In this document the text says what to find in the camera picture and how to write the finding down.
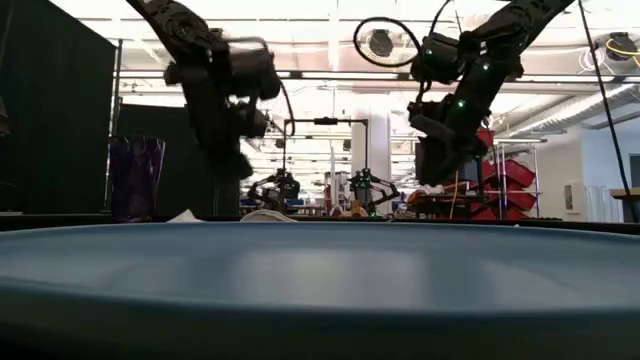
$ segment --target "fluorescent light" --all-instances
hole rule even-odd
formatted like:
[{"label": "fluorescent light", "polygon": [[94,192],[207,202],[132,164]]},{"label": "fluorescent light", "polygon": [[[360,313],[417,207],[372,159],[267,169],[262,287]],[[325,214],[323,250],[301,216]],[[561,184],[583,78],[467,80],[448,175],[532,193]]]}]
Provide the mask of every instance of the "fluorescent light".
[{"label": "fluorescent light", "polygon": [[546,139],[499,139],[494,138],[493,142],[496,144],[535,144],[546,142]]},{"label": "fluorescent light", "polygon": [[[602,81],[611,82],[613,76],[603,76]],[[540,83],[596,83],[597,76],[553,76],[553,75],[524,75],[516,79],[516,82],[540,82]]]},{"label": "fluorescent light", "polygon": [[303,72],[305,79],[362,79],[362,80],[397,80],[394,73],[358,73],[358,72]]},{"label": "fluorescent light", "polygon": [[640,76],[627,76],[623,82],[626,83],[639,83],[640,82]]},{"label": "fluorescent light", "polygon": [[120,77],[130,79],[162,79],[164,77],[164,71],[120,71]]}]

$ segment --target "overhead pipe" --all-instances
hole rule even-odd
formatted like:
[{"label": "overhead pipe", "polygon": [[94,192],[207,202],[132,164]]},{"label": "overhead pipe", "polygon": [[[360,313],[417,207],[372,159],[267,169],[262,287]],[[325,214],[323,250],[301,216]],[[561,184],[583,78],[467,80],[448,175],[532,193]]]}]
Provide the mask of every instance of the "overhead pipe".
[{"label": "overhead pipe", "polygon": [[[620,85],[607,91],[609,107],[617,109],[632,102],[640,101],[640,91],[635,84]],[[576,125],[603,112],[602,95],[597,92],[590,96],[575,97],[529,118],[514,129],[498,136],[517,136],[531,131],[557,130]]]}]

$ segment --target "metal pole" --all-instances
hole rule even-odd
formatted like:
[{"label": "metal pole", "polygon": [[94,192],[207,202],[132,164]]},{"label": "metal pole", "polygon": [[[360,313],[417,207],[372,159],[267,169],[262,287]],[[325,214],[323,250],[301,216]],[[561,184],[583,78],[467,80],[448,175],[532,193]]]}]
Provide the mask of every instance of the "metal pole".
[{"label": "metal pole", "polygon": [[[120,72],[122,71],[122,47],[124,46],[124,40],[118,40],[118,55],[116,57],[116,70],[115,70],[115,88],[113,89],[113,108],[111,109],[111,124],[110,124],[110,134],[109,137],[113,136],[117,132],[118,128],[118,116],[120,115]],[[110,207],[109,202],[111,198],[111,194],[109,190],[111,189],[111,149],[110,145],[107,145],[107,178],[105,181],[105,189],[104,189],[104,208],[108,209]]]},{"label": "metal pole", "polygon": [[500,145],[500,147],[502,149],[502,188],[504,189],[504,214],[506,214],[509,206],[509,202],[507,199],[509,197],[507,195],[507,157],[505,155],[504,145]]},{"label": "metal pole", "polygon": [[124,40],[118,40],[118,57],[116,58],[116,88],[113,90],[113,110],[111,112],[111,134],[118,130],[118,106],[120,105],[120,71],[122,70],[122,47]]},{"label": "metal pole", "polygon": [[369,168],[369,120],[362,123],[364,125],[364,168]]},{"label": "metal pole", "polygon": [[533,146],[533,171],[536,173],[536,217],[540,217],[540,176],[538,174],[538,149]]},{"label": "metal pole", "polygon": [[284,121],[284,131],[283,131],[283,144],[282,144],[282,170],[287,168],[287,125],[289,125],[289,120]]}]

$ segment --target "table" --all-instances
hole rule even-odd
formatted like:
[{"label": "table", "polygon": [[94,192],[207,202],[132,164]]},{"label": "table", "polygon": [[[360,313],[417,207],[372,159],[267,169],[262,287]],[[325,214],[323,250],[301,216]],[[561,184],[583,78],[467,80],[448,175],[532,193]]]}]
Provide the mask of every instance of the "table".
[{"label": "table", "polygon": [[633,358],[639,257],[636,236],[478,225],[9,232],[0,342],[87,358]]}]

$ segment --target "ceiling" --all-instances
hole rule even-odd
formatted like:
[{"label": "ceiling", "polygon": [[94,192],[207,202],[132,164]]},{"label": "ceiling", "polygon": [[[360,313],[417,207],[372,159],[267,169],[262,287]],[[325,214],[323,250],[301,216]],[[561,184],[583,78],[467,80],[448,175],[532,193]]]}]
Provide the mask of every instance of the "ceiling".
[{"label": "ceiling", "polygon": [[[117,43],[123,39],[122,70],[131,72],[120,83],[120,93],[125,103],[164,106],[182,106],[184,98],[179,88],[167,87],[160,76],[136,78],[140,71],[162,71],[171,60],[149,25],[124,0],[52,0],[63,10],[78,18],[105,38]],[[387,72],[361,59],[351,43],[353,31],[361,19],[369,16],[390,16],[405,21],[420,39],[426,35],[431,18],[441,6],[440,1],[425,0],[234,0],[220,6],[211,0],[184,0],[183,4],[207,20],[210,27],[222,28],[229,37],[260,36],[275,54],[279,71],[322,72]],[[637,11],[623,11],[632,3],[623,0],[583,0],[589,12],[592,35],[597,39],[613,31],[628,31],[635,38],[640,34]],[[442,14],[436,31],[457,37],[459,28],[474,29],[488,16],[504,6],[496,0],[456,0]],[[371,24],[362,30],[362,39],[374,28],[387,28],[400,38],[406,37],[394,25]],[[591,74],[581,59],[585,55],[586,42],[577,5],[558,16],[523,54],[526,74],[575,75]],[[391,59],[414,56],[411,44],[397,47]],[[605,63],[604,73],[629,73],[635,65]],[[394,69],[407,72],[408,69]],[[285,86],[291,94],[297,118],[321,116],[345,117],[380,96],[388,101],[393,141],[393,178],[406,178],[413,171],[411,143],[416,135],[404,118],[407,103],[415,98],[417,84],[411,81],[389,81],[383,78],[365,80],[287,80]],[[436,85],[425,96],[430,100],[441,99],[451,86]],[[576,95],[590,95],[597,90],[594,84],[546,83],[505,84],[491,110],[493,126],[502,131],[529,117]],[[282,98],[261,104],[276,120],[287,118]],[[323,135],[341,139],[350,136],[348,126],[332,128],[302,126],[299,134]],[[256,168],[257,178],[274,172],[281,158],[274,140],[265,139],[260,151],[243,146]],[[307,190],[318,190],[315,181],[322,181],[328,171],[330,143],[337,153],[336,170],[350,171],[350,155],[342,150],[342,141],[294,140],[288,150],[292,156],[289,165],[296,178],[302,179]]]}]

